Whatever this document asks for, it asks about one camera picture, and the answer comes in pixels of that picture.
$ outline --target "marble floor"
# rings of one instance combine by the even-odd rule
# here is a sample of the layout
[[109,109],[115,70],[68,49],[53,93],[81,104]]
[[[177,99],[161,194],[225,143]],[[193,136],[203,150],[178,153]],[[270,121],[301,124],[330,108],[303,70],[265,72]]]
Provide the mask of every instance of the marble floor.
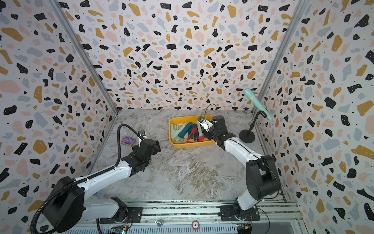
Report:
[[[93,171],[113,165],[117,159],[117,128],[130,125],[135,131],[145,130],[147,137],[158,140],[161,152],[153,155],[144,172],[119,180],[101,190],[97,196],[135,200],[233,200],[246,189],[245,168],[230,153],[216,145],[176,149],[169,142],[168,123],[171,118],[203,115],[200,110],[122,110]],[[219,111],[225,117],[228,131],[239,136],[249,128],[249,111]],[[252,150],[263,155],[258,135]],[[125,127],[124,136],[136,138]],[[122,157],[132,152],[122,145]]]

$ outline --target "teal microphone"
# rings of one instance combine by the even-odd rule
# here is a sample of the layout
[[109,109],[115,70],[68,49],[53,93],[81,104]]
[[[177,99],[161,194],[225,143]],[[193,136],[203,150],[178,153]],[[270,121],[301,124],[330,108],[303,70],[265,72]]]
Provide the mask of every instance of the teal microphone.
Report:
[[245,96],[253,102],[253,104],[257,107],[258,110],[262,110],[266,113],[266,117],[268,120],[272,120],[273,118],[270,116],[269,112],[266,110],[266,108],[261,104],[261,102],[256,98],[255,94],[247,88],[244,90]]

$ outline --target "small box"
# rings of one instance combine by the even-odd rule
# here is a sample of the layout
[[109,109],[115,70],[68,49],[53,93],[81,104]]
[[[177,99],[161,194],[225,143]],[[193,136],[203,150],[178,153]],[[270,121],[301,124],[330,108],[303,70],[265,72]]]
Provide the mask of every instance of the small box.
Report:
[[134,138],[131,138],[131,137],[128,137],[128,136],[125,136],[122,140],[121,140],[121,143],[124,144],[124,145],[128,145],[128,146],[132,146],[134,143],[135,143],[135,139]]

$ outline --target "orange tray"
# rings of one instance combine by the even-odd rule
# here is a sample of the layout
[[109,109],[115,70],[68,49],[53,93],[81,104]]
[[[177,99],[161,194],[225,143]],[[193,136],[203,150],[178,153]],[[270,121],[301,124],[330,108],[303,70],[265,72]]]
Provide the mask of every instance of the orange tray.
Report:
[[[191,143],[186,143],[187,140],[184,140],[184,143],[176,143],[174,140],[171,139],[171,124],[182,125],[184,123],[188,124],[189,122],[192,122],[192,123],[196,124],[197,119],[200,116],[202,116],[202,115],[177,117],[177,118],[172,118],[169,121],[169,141],[175,148],[179,149],[179,148],[187,148],[187,147],[196,147],[196,146],[214,145],[215,144],[214,140],[208,140],[206,138],[204,140],[200,141],[200,142],[191,142]],[[213,118],[213,115],[205,115],[205,118],[210,121]]]

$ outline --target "patterned wall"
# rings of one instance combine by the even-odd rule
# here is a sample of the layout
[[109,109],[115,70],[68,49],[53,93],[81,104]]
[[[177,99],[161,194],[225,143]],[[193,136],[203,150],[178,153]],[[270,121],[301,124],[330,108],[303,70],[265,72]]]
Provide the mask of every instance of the patterned wall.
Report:
[[61,7],[120,108],[251,109],[298,1],[74,1]]
[[310,233],[374,233],[372,0],[312,1],[278,70],[261,131]]
[[26,233],[60,178],[87,173],[114,116],[45,4],[0,1],[0,233]]

